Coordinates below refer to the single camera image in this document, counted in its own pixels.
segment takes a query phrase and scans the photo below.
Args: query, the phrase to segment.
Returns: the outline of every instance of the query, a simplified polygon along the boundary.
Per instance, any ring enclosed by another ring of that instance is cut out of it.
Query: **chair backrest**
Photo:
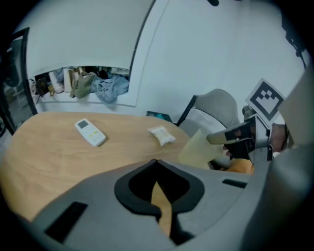
[[[217,119],[225,128],[240,123],[236,100],[222,89],[197,96],[194,107]]]

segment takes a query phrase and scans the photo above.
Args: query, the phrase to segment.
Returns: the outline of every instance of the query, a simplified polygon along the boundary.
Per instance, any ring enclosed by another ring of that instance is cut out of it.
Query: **clothing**
[[[91,92],[103,103],[113,103],[119,95],[129,90],[129,81],[120,75],[115,75],[109,79],[101,79],[95,76],[91,86]]]
[[[78,80],[74,81],[70,97],[72,98],[78,97],[80,99],[86,96],[87,94],[91,93],[92,82],[96,77],[97,76],[95,73],[82,72],[78,76]]]
[[[55,76],[55,78],[57,79],[57,83],[60,83],[63,85],[63,78],[64,78],[64,74],[63,74],[63,69],[64,68],[68,68],[68,69],[72,69],[72,70],[75,70],[77,72],[79,72],[79,69],[77,67],[73,67],[73,66],[70,66],[70,67],[61,67],[59,69],[56,69],[53,71],[53,75]]]

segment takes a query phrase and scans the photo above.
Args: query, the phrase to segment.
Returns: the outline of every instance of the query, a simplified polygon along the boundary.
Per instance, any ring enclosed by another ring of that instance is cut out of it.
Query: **small packet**
[[[172,136],[164,126],[157,126],[147,130],[159,140],[161,146],[176,140],[176,138]]]

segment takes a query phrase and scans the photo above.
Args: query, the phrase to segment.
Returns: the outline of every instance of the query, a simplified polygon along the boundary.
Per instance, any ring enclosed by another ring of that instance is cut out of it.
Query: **black strip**
[[[147,11],[147,14],[144,18],[144,21],[143,21],[143,24],[142,24],[142,27],[139,31],[139,34],[138,34],[138,37],[137,37],[137,40],[136,40],[136,44],[135,44],[135,47],[134,47],[134,50],[133,50],[133,57],[132,57],[132,61],[131,61],[131,65],[130,65],[130,79],[131,79],[131,73],[132,73],[132,67],[133,67],[133,62],[134,62],[134,58],[135,58],[135,53],[136,53],[136,50],[137,50],[137,46],[138,46],[138,42],[139,42],[139,39],[141,38],[141,35],[142,35],[142,31],[144,29],[144,26],[145,26],[145,23],[146,23],[146,20],[155,4],[156,0],[153,0],[153,2],[151,3],[151,6],[149,7],[148,11]]]
[[[194,238],[195,236],[190,232],[184,231],[182,229],[177,216],[177,214],[172,214],[171,230],[169,237],[176,245],[181,245],[182,243]]]
[[[217,7],[219,5],[218,0],[207,0],[212,6]]]
[[[13,36],[16,38],[23,36],[22,46],[21,46],[21,74],[22,74],[23,86],[24,86],[24,91],[25,91],[28,105],[30,107],[32,114],[36,115],[37,109],[35,107],[34,100],[31,96],[29,83],[28,83],[28,77],[27,77],[26,53],[27,53],[28,32],[29,32],[29,27],[16,32]]]
[[[247,184],[245,182],[233,180],[233,179],[225,179],[222,183],[230,185],[230,186],[239,187],[239,188],[245,188]]]
[[[86,207],[87,205],[84,203],[73,202],[59,218],[47,228],[45,233],[56,241],[63,243]]]
[[[267,161],[271,161],[273,159],[273,154],[274,154],[273,146],[269,145],[267,148]]]
[[[189,104],[187,105],[186,109],[184,110],[183,114],[181,115],[181,117],[179,118],[178,122],[176,123],[176,126],[180,126],[181,123],[186,119],[188,113],[190,112],[190,110],[192,109],[192,107],[194,106],[195,102],[197,100],[197,96],[194,95],[191,99],[191,101],[189,102]]]
[[[9,114],[8,104],[6,103],[6,98],[3,91],[3,81],[0,82],[0,88],[0,117],[3,120],[4,126],[9,130],[11,135],[13,135],[16,131],[16,128]]]
[[[281,146],[281,150],[283,150],[285,147],[286,147],[286,144],[287,144],[287,141],[288,141],[288,137],[289,137],[289,130],[288,130],[288,127],[287,127],[287,124],[285,123],[285,140]]]

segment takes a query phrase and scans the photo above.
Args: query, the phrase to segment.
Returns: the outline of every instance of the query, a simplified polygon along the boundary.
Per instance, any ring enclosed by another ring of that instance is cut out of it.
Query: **gray chair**
[[[231,128],[240,123],[236,100],[222,89],[214,89],[204,95],[194,95],[179,118],[177,126],[181,125],[192,108],[217,119],[225,128]]]
[[[198,121],[186,120],[191,109],[203,111],[215,118],[215,120],[220,122],[220,128],[215,128],[213,131],[209,128],[210,125],[206,128],[204,124],[202,125]],[[188,136],[192,137],[199,129],[204,133],[214,133],[226,128],[231,128],[239,123],[236,100],[228,92],[222,89],[214,89],[207,94],[193,96],[176,125]],[[220,167],[230,167],[230,158],[227,156],[221,156],[213,162]]]

